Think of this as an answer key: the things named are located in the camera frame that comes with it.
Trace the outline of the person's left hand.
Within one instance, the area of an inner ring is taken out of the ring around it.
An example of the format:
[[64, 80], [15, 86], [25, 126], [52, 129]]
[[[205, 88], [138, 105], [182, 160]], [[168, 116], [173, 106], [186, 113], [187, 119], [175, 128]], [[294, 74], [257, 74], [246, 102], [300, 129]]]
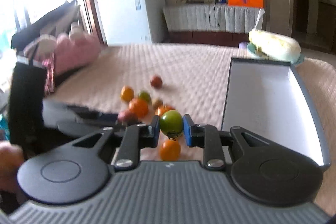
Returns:
[[23, 150], [9, 141], [1, 141], [0, 146], [0, 183], [1, 190], [15, 193], [18, 190], [17, 171], [24, 163]]

